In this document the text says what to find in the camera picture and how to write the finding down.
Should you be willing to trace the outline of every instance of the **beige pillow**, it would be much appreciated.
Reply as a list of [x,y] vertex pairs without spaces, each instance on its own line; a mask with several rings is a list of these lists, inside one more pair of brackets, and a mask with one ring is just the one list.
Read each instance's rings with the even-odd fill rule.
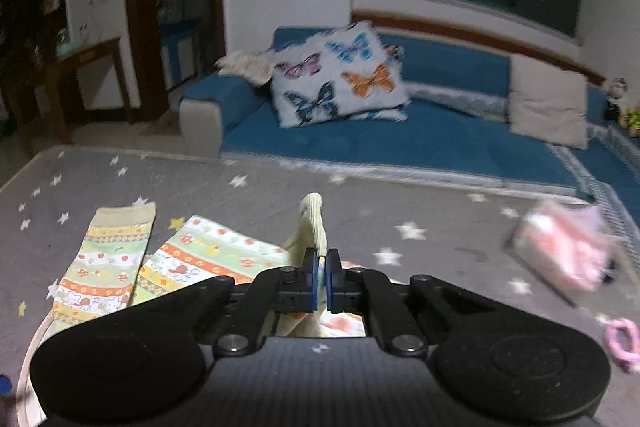
[[587,84],[583,74],[511,55],[511,132],[587,149]]

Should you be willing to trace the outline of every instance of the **sofa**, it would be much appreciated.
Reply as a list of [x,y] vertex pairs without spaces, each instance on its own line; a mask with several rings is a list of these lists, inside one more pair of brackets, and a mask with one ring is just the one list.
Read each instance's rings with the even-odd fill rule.
[[[303,42],[325,29],[278,28],[273,47]],[[504,118],[509,55],[420,36],[380,37],[384,44],[404,47],[403,78],[414,93],[406,121],[341,120],[283,129],[268,88],[212,74],[190,87],[180,104],[188,153],[426,184],[578,196],[615,207],[610,213],[620,214],[617,229],[637,232],[640,161],[634,166],[633,144],[622,143],[622,135],[614,135],[603,120],[606,93],[588,86],[590,146],[570,150],[510,132]],[[476,104],[480,112],[489,107],[495,118],[468,110]]]

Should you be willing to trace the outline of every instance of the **pink toy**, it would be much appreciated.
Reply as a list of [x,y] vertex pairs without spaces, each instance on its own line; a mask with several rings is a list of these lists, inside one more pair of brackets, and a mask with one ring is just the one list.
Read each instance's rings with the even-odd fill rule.
[[515,253],[572,303],[596,291],[617,245],[600,208],[572,210],[553,200],[524,217]]
[[[625,350],[620,344],[619,334],[626,334],[631,348]],[[609,322],[605,330],[606,346],[611,356],[627,372],[640,373],[640,332],[635,322],[629,319],[617,319]]]

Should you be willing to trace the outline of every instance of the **gray rug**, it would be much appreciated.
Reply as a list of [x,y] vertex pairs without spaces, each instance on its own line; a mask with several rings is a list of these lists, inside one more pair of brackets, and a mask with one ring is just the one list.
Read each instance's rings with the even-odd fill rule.
[[[237,187],[230,184],[233,179]],[[66,271],[98,207],[130,205],[138,198],[155,201],[158,215],[147,252],[174,233],[168,230],[172,218],[193,214],[282,244],[294,232],[298,206],[310,192],[322,194],[329,247],[338,248],[346,261],[376,267],[403,282],[428,273],[597,340],[603,332],[598,314],[640,321],[636,290],[626,277],[603,288],[586,308],[574,309],[505,252],[517,222],[506,209],[522,215],[534,204],[530,199],[488,194],[486,201],[474,202],[468,192],[450,188],[332,179],[151,153],[55,148],[37,156],[0,192],[0,373],[17,383],[29,342],[51,309],[47,286]],[[403,232],[415,238],[403,239]],[[516,293],[515,280],[529,283],[530,294]],[[23,302],[24,316],[18,316]],[[598,411],[604,425],[638,424],[639,384],[638,377],[613,369]]]

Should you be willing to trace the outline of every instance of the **wooden door frame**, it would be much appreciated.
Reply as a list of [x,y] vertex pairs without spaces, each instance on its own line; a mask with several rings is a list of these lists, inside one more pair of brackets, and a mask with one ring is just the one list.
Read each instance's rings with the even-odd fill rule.
[[[136,71],[142,120],[157,120],[169,109],[162,70],[156,0],[126,0],[129,42]],[[216,53],[226,54],[223,0],[211,0]]]

